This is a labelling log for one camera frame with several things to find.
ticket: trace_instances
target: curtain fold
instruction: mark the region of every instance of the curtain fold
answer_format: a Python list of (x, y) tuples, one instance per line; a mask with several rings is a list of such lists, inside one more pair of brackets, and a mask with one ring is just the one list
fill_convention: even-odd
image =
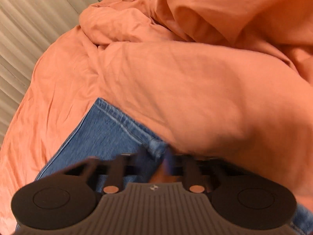
[(0, 0), (0, 146), (38, 58), (98, 1)]

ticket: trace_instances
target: copper-colored screw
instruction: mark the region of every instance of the copper-colored screw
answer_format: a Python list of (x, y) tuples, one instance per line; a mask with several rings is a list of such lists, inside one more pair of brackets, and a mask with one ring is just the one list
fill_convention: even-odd
[(192, 185), (191, 187), (189, 187), (189, 190), (192, 192), (192, 193), (202, 193), (204, 192), (205, 188), (202, 186), (202, 185)]
[(105, 188), (103, 188), (103, 191), (107, 194), (114, 194), (114, 193), (117, 193), (119, 191), (119, 189), (117, 186), (109, 185), (109, 186), (106, 186)]

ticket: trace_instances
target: blue denim fabric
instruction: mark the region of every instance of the blue denim fabric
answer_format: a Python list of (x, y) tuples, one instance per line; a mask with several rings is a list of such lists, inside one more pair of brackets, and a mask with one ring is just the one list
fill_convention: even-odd
[[(36, 180), (89, 156), (111, 160), (122, 153), (136, 153), (142, 146), (148, 151), (148, 157), (141, 162), (143, 173), (126, 177), (125, 183), (148, 182), (162, 161), (167, 144), (151, 130), (98, 98), (58, 152), (39, 172)], [(104, 181), (105, 177), (102, 177), (97, 191), (101, 190)], [(313, 231), (313, 214), (298, 204), (290, 226), (299, 235), (309, 235)]]

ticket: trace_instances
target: black circular disc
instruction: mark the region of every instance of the black circular disc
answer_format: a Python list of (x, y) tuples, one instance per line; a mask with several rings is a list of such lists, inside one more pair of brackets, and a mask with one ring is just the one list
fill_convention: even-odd
[(56, 230), (88, 217), (96, 194), (77, 176), (55, 175), (22, 187), (12, 198), (12, 212), (20, 225)]
[(285, 187), (259, 176), (228, 177), (212, 193), (212, 206), (238, 226), (267, 230), (288, 223), (296, 200)]

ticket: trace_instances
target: orange bed sheet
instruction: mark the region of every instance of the orange bed sheet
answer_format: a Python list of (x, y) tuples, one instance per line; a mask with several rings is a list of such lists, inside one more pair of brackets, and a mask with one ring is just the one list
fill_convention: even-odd
[(313, 0), (103, 0), (38, 60), (0, 152), (0, 233), (97, 97), (178, 151), (219, 155), (313, 210)]

